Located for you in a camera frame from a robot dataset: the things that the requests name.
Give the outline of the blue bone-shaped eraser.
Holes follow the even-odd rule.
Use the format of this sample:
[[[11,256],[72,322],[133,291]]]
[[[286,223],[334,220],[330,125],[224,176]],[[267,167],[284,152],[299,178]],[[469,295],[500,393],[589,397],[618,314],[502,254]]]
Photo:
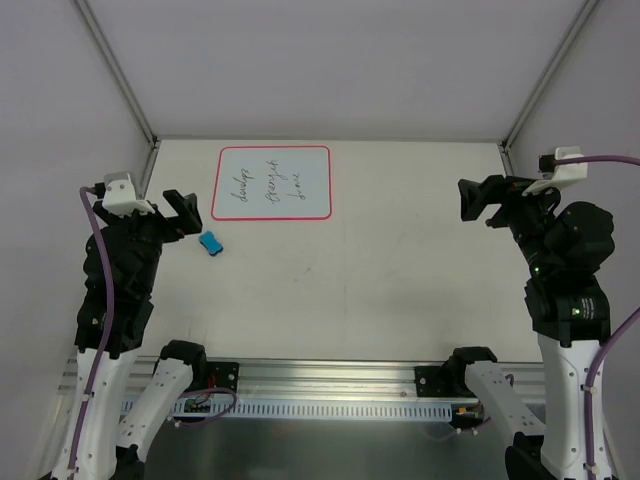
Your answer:
[[[217,256],[224,250],[223,245],[212,231],[205,231],[198,237],[198,240],[206,252],[212,257]]]

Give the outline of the pink framed whiteboard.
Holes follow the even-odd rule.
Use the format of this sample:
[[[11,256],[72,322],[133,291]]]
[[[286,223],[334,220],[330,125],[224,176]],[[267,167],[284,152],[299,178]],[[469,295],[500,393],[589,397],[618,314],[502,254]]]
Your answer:
[[[331,217],[331,151],[324,145],[247,145],[220,150],[216,221],[316,221]]]

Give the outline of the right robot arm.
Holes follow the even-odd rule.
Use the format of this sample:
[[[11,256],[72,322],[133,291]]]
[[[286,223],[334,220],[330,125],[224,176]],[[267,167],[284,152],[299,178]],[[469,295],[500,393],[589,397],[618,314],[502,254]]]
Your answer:
[[[602,400],[602,366],[613,335],[610,305],[596,273],[613,253],[612,215],[588,202],[564,210],[555,186],[491,175],[458,183],[461,219],[489,205],[490,228],[507,228],[529,268],[525,304],[544,367],[546,416],[537,419],[485,347],[464,347],[448,359],[447,384],[473,394],[505,444],[511,479],[612,479]]]

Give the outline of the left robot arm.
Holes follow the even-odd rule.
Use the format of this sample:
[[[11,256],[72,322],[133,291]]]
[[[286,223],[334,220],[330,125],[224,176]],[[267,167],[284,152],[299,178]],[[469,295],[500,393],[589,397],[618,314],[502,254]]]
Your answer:
[[[163,249],[202,231],[198,200],[166,190],[165,216],[123,180],[80,190],[91,236],[83,263],[85,296],[77,314],[76,386],[51,479],[140,479],[152,440],[175,401],[208,379],[203,346],[165,345],[133,409],[121,413],[126,386],[152,316]]]

